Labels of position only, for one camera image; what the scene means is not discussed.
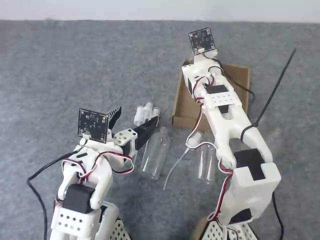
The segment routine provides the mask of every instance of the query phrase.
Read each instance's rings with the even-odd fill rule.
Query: white cable
[[[184,153],[181,155],[181,157],[175,162],[175,164],[172,166],[172,168],[170,169],[168,175],[166,176],[166,179],[164,181],[164,185],[163,185],[163,191],[166,190],[166,187],[167,187],[167,183],[168,183],[168,180],[169,180],[169,177],[171,175],[171,173],[173,172],[173,170],[175,169],[175,167],[178,165],[178,163],[181,161],[181,159],[184,158],[184,156],[189,152],[190,148],[187,148]]]
[[[203,115],[202,107],[200,107],[200,117],[199,117],[199,120],[198,120],[197,123],[195,124],[192,132],[191,132],[191,133],[188,135],[188,137],[186,138],[185,145],[186,145],[189,149],[192,149],[192,150],[195,150],[195,149],[201,147],[202,145],[211,145],[211,146],[213,146],[213,147],[215,148],[216,151],[218,151],[218,148],[216,147],[216,145],[214,145],[212,142],[209,142],[209,141],[201,142],[201,143],[199,143],[199,144],[196,145],[196,146],[190,146],[190,145],[188,144],[190,137],[194,134],[194,132],[197,130],[197,128],[198,128],[198,126],[199,126],[199,124],[200,124],[200,120],[201,120],[201,118],[202,118],[202,115]]]

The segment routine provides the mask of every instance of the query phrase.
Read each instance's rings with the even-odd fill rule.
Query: gray carpet
[[[42,211],[26,179],[75,147],[79,107],[107,112],[122,105],[115,127],[120,131],[133,127],[137,105],[152,100],[162,109],[160,124],[170,126],[179,67],[191,52],[187,33],[207,26],[221,61],[251,67],[254,117],[297,47],[266,119],[270,130],[283,130],[275,162],[282,175],[276,197],[284,239],[317,239],[320,25],[174,21],[0,21],[0,239],[42,239]],[[194,152],[162,191],[188,132],[171,128],[172,145],[158,181],[138,172],[114,177],[107,200],[119,206],[134,240],[186,240],[214,209],[223,176],[214,186],[198,182]],[[49,219],[61,180],[56,165],[34,181]],[[271,205],[251,225],[261,240],[279,237]]]

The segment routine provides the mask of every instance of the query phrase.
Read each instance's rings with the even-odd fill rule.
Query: circuit board
[[[189,39],[194,55],[216,49],[215,41],[209,27],[190,32]]]
[[[100,143],[107,142],[109,116],[107,114],[79,108],[78,137],[84,134],[90,140]]]

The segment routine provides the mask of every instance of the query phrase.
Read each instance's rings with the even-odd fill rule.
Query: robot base
[[[124,228],[124,223],[121,220],[115,221],[110,235],[110,240],[131,240],[129,234]]]
[[[225,240],[259,240],[248,224],[235,224],[227,227]],[[216,222],[201,219],[192,234],[192,240],[224,240],[222,227]]]

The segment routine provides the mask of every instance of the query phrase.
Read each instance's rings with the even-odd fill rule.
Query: perforated plate
[[[214,93],[214,94],[210,94],[210,96],[212,98],[213,107],[236,104],[236,103],[241,104],[239,97],[234,91]]]
[[[248,224],[228,227],[230,240],[258,240]],[[210,222],[201,240],[223,240],[223,231],[216,221]]]
[[[131,240],[129,234],[124,228],[124,223],[121,220],[115,221],[110,240]]]

